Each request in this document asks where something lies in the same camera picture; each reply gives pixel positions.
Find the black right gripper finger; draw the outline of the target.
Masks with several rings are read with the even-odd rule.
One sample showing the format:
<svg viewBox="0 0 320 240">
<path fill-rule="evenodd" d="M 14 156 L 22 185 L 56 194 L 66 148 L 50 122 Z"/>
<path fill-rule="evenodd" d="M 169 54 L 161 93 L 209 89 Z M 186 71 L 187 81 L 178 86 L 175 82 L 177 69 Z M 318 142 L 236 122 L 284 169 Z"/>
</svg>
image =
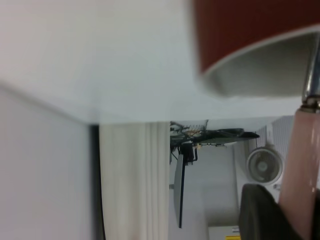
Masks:
<svg viewBox="0 0 320 240">
<path fill-rule="evenodd" d="M 245 184 L 238 226 L 242 240 L 310 240 L 312 192 L 285 184 L 276 202 L 264 186 Z"/>
</svg>

